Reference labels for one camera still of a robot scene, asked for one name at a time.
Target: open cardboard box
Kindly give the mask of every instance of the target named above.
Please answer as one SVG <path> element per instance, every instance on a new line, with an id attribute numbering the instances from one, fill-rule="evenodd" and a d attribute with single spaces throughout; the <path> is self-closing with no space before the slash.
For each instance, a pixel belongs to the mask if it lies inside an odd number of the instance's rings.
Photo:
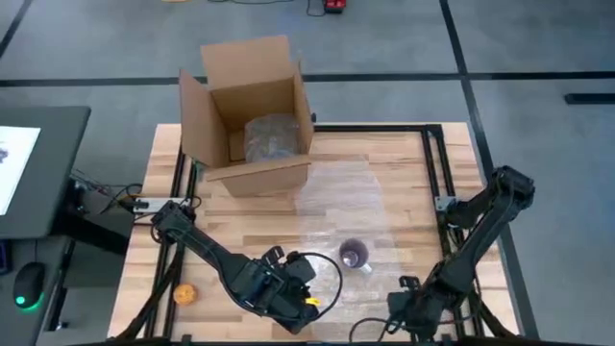
<path id="1" fill-rule="evenodd" d="M 221 181 L 233 196 L 303 184 L 314 127 L 299 65 L 289 57 L 286 37 L 201 47 L 209 88 L 180 71 L 182 150 L 212 168 L 209 182 Z M 246 163 L 243 129 L 270 113 L 293 113 L 302 155 Z"/>

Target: small orange object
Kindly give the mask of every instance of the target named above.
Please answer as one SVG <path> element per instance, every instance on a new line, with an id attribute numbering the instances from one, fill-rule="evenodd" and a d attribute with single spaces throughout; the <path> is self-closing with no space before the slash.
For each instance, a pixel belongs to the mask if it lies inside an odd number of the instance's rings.
<path id="1" fill-rule="evenodd" d="M 180 284 L 173 291 L 173 300 L 181 306 L 194 302 L 197 298 L 196 287 L 192 284 Z"/>

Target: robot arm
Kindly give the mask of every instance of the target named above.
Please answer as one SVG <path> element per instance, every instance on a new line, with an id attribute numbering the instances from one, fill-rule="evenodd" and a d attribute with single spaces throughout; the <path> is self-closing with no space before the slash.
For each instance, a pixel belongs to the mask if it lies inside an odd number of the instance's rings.
<path id="1" fill-rule="evenodd" d="M 292 334 L 317 318 L 318 308 L 307 303 L 306 286 L 316 273 L 305 256 L 293 252 L 279 263 L 284 252 L 275 246 L 262 258 L 249 259 L 229 252 L 193 221 L 194 215 L 172 201 L 152 218 L 160 236 L 182 243 L 218 272 L 225 290 L 241 308 L 275 319 Z"/>
<path id="2" fill-rule="evenodd" d="M 472 229 L 469 237 L 457 252 L 433 267 L 423 284 L 416 277 L 400 278 L 400 285 L 408 290 L 389 293 L 390 320 L 419 340 L 431 340 L 442 311 L 458 308 L 468 297 L 480 258 L 503 227 L 531 205 L 533 194 L 532 179 L 504 166 L 494 171 L 487 188 L 470 201 L 450 203 L 444 213 L 446 221 L 453 227 Z"/>

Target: clear plastic wrap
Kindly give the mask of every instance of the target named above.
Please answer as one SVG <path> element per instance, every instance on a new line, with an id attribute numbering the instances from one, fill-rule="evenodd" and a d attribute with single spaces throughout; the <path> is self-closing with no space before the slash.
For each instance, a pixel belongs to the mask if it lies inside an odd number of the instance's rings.
<path id="1" fill-rule="evenodd" d="M 269 161 L 299 154 L 299 125 L 293 114 L 267 114 L 245 126 L 247 162 Z"/>
<path id="2" fill-rule="evenodd" d="M 344 287 L 335 308 L 310 324 L 310 334 L 319 340 L 346 340 L 356 321 L 364 317 L 388 317 L 386 295 L 400 290 L 403 274 L 394 237 L 382 202 L 381 186 L 369 163 L 356 161 L 313 161 L 307 183 L 295 195 L 295 208 L 303 251 L 334 259 L 342 269 Z M 371 271 L 342 263 L 339 250 L 345 240 L 355 238 L 369 252 Z M 310 258 L 316 279 L 309 283 L 312 296 L 324 309 L 338 286 L 337 273 L 322 259 Z M 365 324 L 356 340 L 378 337 L 382 324 Z"/>

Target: wooden table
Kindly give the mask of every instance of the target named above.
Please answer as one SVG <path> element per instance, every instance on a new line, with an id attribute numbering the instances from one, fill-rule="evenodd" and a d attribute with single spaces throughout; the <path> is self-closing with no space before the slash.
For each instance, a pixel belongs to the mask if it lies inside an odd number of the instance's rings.
<path id="1" fill-rule="evenodd" d="M 443 123 L 442 128 L 456 193 L 469 198 L 482 189 L 482 183 L 467 126 Z M 179 125 L 158 126 L 145 176 L 145 195 L 168 196 L 180 135 Z M 386 317 L 386 295 L 399 290 L 400 275 L 416 275 L 423 280 L 441 259 L 418 133 L 316 133 L 310 156 L 307 184 L 292 191 L 233 198 L 220 183 L 199 181 L 196 191 L 203 204 L 197 209 L 197 227 L 230 251 L 255 258 L 275 244 L 282 245 L 287 253 L 310 250 L 335 257 L 343 239 L 358 237 L 370 249 L 373 272 L 365 275 L 345 270 L 344 290 L 337 306 L 300 334 L 292 335 L 271 319 L 235 306 L 217 273 L 188 251 L 182 282 L 195 284 L 199 299 L 190 306 L 178 307 L 173 339 L 192 334 L 197 341 L 345 341 L 358 319 Z M 134 228 L 109 335 L 121 332 L 147 299 L 158 248 L 148 227 Z M 318 276 L 310 283 L 311 292 L 325 306 L 332 298 L 329 291 L 336 290 L 337 278 L 323 261 L 314 260 L 312 265 Z M 497 245 L 483 257 L 478 274 L 484 302 L 517 333 Z M 165 311 L 165 302 L 162 299 L 161 311 Z M 157 334 L 161 333 L 162 321 L 159 312 Z M 375 340 L 381 328 L 379 324 L 364 324 L 357 329 L 356 340 Z M 438 335 L 441 333 L 455 335 L 455 329 L 441 326 Z M 397 333 L 384 340 L 408 340 L 408 335 Z"/>

